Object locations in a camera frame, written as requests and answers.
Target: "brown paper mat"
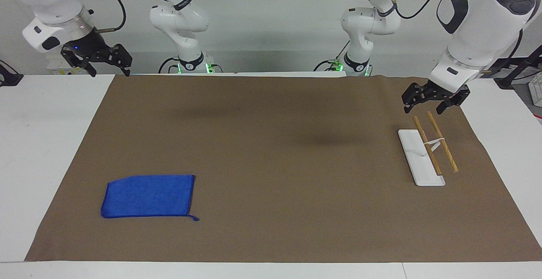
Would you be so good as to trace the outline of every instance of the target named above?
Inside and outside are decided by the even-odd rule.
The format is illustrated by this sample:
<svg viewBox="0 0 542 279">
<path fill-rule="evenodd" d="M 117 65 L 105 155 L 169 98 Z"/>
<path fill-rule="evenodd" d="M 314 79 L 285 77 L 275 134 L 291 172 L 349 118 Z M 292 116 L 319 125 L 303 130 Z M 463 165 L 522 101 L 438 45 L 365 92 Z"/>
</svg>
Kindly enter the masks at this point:
<svg viewBox="0 0 542 279">
<path fill-rule="evenodd" d="M 26 260 L 542 260 L 461 109 L 436 117 L 460 172 L 440 150 L 447 185 L 414 185 L 413 80 L 117 76 Z M 413 111 L 429 138 L 436 105 Z M 140 174 L 195 174 L 201 221 L 101 218 L 107 183 Z"/>
</svg>

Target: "blue towel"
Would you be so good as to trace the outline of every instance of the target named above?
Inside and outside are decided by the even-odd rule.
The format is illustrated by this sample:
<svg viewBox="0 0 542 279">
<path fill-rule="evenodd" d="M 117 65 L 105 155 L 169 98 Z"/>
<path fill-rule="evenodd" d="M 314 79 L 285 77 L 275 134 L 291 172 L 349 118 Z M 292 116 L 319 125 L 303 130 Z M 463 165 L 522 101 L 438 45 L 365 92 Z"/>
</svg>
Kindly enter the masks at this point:
<svg viewBox="0 0 542 279">
<path fill-rule="evenodd" d="M 191 217 L 193 175 L 137 175 L 107 184 L 104 218 Z"/>
</svg>

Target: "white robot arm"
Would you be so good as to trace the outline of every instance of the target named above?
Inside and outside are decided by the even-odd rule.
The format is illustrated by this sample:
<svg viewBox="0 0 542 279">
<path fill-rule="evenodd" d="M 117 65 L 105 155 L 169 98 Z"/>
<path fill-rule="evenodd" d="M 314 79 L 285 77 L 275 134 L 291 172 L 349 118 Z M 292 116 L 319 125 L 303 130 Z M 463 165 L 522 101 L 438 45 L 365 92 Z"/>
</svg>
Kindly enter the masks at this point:
<svg viewBox="0 0 542 279">
<path fill-rule="evenodd" d="M 122 69 L 126 76 L 132 57 L 120 44 L 109 47 L 91 25 L 90 13 L 80 0 L 21 0 L 32 7 L 36 18 L 23 30 L 23 36 L 37 51 L 47 52 L 62 45 L 61 54 L 72 67 L 96 70 L 90 62 L 105 62 Z"/>
<path fill-rule="evenodd" d="M 207 73 L 211 57 L 202 52 L 195 33 L 209 27 L 207 13 L 192 0 L 168 0 L 151 8 L 151 23 L 175 43 L 182 73 Z"/>
<path fill-rule="evenodd" d="M 393 34 L 401 23 L 395 0 L 369 1 L 374 8 L 353 8 L 343 15 L 342 25 L 351 40 L 341 63 L 350 75 L 359 75 L 368 66 L 373 43 L 366 36 Z M 539 5 L 540 0 L 441 0 L 437 18 L 453 34 L 452 42 L 428 84 L 413 83 L 403 94 L 405 112 L 429 100 L 442 101 L 438 113 L 460 105 L 469 94 L 465 84 L 513 43 Z"/>
</svg>

